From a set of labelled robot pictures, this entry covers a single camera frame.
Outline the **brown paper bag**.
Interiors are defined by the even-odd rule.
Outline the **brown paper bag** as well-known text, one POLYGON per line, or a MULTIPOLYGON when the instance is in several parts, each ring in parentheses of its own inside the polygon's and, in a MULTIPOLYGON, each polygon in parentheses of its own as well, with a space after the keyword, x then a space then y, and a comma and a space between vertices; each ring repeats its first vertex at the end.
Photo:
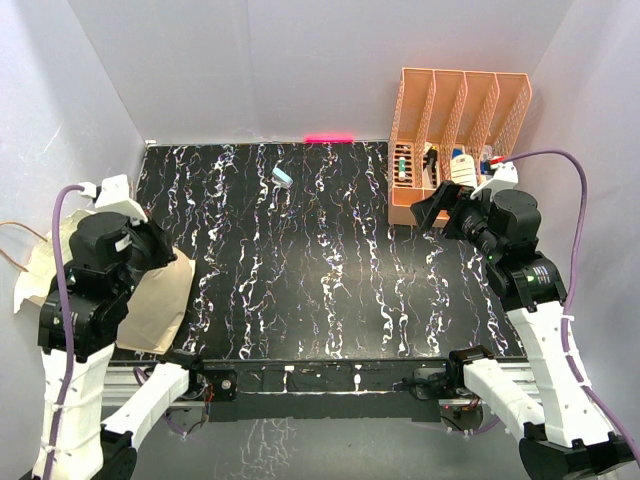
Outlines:
POLYGON ((164 354, 181 325, 195 276, 195 263, 173 248, 177 260, 147 272, 138 285, 119 279, 130 256, 127 217, 78 210, 63 219, 59 281, 53 239, 32 250, 14 288, 14 305, 38 306, 37 344, 43 353, 71 351, 84 363, 99 350, 164 354))

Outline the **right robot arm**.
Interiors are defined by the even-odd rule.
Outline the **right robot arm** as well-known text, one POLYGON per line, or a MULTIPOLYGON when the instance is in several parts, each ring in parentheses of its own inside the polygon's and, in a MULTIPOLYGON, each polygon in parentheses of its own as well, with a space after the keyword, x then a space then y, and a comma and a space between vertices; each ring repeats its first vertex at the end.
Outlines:
POLYGON ((441 211, 443 233, 485 258, 485 276, 522 341, 539 397, 533 399, 482 346, 450 353, 441 379, 453 394, 483 400, 518 442, 532 479, 587 479, 638 459, 632 443, 587 393, 564 311, 568 294, 556 265, 537 250, 541 215, 519 190, 480 193, 444 181, 415 202, 416 224, 430 229, 441 211))

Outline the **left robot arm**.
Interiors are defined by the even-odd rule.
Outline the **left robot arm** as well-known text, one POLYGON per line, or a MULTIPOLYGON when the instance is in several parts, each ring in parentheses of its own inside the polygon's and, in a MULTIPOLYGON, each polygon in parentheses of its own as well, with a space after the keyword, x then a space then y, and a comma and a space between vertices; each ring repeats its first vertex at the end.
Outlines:
POLYGON ((176 260, 152 219, 116 212, 82 219, 70 235, 71 259, 56 265, 39 314, 45 410, 34 479, 129 479, 138 450, 171 404, 206 387, 201 359, 172 355, 112 416, 101 417, 104 380, 117 331, 143 276, 176 260))

